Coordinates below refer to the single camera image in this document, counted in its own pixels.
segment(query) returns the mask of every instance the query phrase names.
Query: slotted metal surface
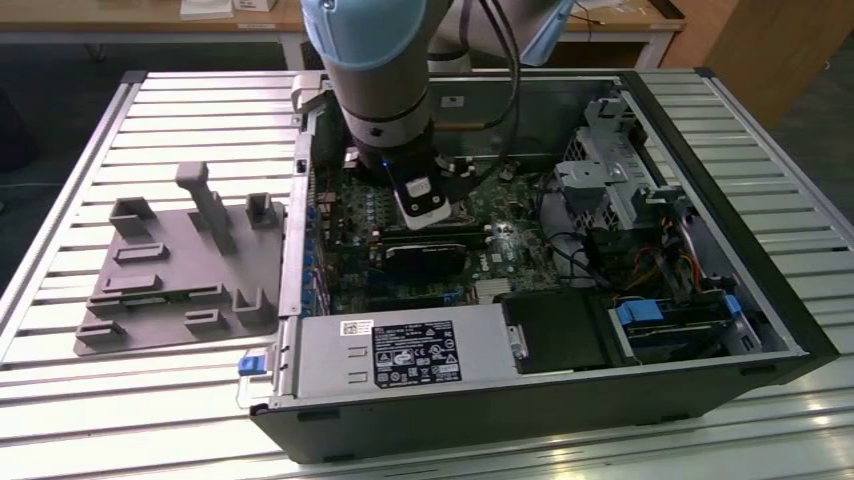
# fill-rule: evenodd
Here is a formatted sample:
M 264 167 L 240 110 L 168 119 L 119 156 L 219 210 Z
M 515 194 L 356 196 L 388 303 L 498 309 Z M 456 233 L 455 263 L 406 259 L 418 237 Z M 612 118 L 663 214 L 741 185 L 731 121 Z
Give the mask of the slotted metal surface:
M 854 467 L 854 253 L 849 224 L 753 131 L 714 82 L 692 71 L 643 74 L 698 156 L 790 278 L 843 357 L 672 424 L 300 466 L 237 406 L 236 362 L 267 339 L 77 358 L 73 329 L 112 235 L 117 196 L 187 208 L 169 182 L 205 160 L 225 203 L 268 191 L 288 201 L 296 130 L 287 72 L 149 74 L 123 86 L 84 152 L 79 178 L 25 260 L 0 336 L 0 477 L 774 478 L 851 475 Z M 650 152 L 674 181 L 664 156 Z M 440 419 L 436 428 L 442 428 Z M 366 432 L 366 435 L 382 432 Z

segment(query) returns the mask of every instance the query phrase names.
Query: robotic arm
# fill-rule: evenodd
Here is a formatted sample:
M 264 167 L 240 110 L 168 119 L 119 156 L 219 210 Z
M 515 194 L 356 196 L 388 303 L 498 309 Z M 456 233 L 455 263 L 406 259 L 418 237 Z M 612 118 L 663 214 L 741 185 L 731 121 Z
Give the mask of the robotic arm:
M 500 54 L 511 36 L 520 51 L 512 62 L 540 65 L 572 1 L 303 0 L 302 5 L 360 162 L 391 183 L 407 226 L 416 230 L 447 218 L 451 202 L 467 194 L 460 182 L 452 186 L 454 169 L 438 161 L 432 145 L 428 60 L 454 63 L 470 48 Z M 503 32 L 496 17 L 508 20 Z

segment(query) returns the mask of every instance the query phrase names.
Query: sticker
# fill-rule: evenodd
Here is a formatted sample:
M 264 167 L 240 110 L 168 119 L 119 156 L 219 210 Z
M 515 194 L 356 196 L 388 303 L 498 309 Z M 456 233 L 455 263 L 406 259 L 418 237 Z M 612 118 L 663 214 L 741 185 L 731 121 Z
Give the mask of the sticker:
M 342 337 L 350 335 L 370 335 L 374 320 L 344 320 L 342 322 Z
M 459 382 L 463 379 L 450 320 L 375 327 L 372 341 L 374 383 L 379 388 Z
M 276 28 L 275 23 L 239 23 L 237 28 L 244 30 L 273 30 Z

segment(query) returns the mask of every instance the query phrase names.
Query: blue latch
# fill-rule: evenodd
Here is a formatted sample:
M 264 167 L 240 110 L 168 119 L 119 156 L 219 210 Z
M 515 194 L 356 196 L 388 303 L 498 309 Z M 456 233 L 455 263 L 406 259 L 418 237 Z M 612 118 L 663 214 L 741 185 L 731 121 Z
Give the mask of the blue latch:
M 725 300 L 726 308 L 730 310 L 730 315 L 738 317 L 742 313 L 742 304 L 738 303 L 738 298 L 734 295 L 727 295 Z
M 620 325 L 634 322 L 660 322 L 664 320 L 662 309 L 655 300 L 630 300 L 616 307 Z
M 237 363 L 237 373 L 241 377 L 249 375 L 264 375 L 267 373 L 267 350 L 252 349 Z

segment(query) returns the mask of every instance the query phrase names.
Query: power supply label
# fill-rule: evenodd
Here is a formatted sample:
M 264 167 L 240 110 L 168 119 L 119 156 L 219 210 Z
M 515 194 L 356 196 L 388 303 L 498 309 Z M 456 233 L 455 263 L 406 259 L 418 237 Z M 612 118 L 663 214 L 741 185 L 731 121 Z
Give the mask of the power supply label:
M 379 388 L 459 382 L 459 352 L 450 320 L 374 327 L 374 383 Z

